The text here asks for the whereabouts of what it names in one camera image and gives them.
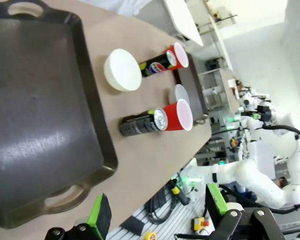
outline can lid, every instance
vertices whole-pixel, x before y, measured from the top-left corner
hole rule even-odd
[[[166,51],[166,57],[168,58],[168,61],[172,66],[177,66],[177,59],[172,51]]]
[[[167,129],[168,117],[163,108],[161,108],[161,107],[156,108],[154,110],[153,118],[154,118],[154,123],[155,123],[156,127],[160,131],[164,131]]]

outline person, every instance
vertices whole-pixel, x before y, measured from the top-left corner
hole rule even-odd
[[[83,3],[109,10],[124,16],[135,16],[152,0],[80,0]]]
[[[288,180],[287,180],[284,176],[282,176],[282,177],[280,177],[277,181],[275,181],[275,184],[276,184],[279,188],[283,189],[285,186],[288,185]]]

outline black tray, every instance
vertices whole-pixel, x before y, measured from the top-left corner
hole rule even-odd
[[[209,113],[193,57],[190,53],[187,53],[187,56],[189,66],[174,70],[173,75],[176,83],[181,84],[187,91],[193,120],[197,121],[205,118],[204,116],[208,116]]]
[[[43,14],[9,15],[19,2]],[[75,207],[117,166],[80,18],[0,3],[0,226]],[[72,185],[75,199],[45,204]]]

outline white cloth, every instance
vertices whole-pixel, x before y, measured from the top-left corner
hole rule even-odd
[[[106,9],[117,14],[133,16],[152,0],[80,0],[83,3]]]

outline workbench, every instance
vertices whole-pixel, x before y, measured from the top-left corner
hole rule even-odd
[[[102,108],[118,157],[112,177],[93,187],[88,197],[72,210],[39,216],[13,229],[0,228],[0,239],[43,240],[47,230],[69,230],[74,222],[88,216],[98,195],[105,193],[112,211],[110,230],[116,228],[152,197],[211,137],[209,123],[191,131],[148,133],[123,137],[119,119],[168,104],[167,91],[174,87],[171,71],[155,74],[142,81],[133,92],[111,88],[103,66],[110,52],[122,48],[138,62],[156,56],[176,40],[138,19],[74,0],[44,0],[50,7],[77,14],[83,24],[86,44]]]

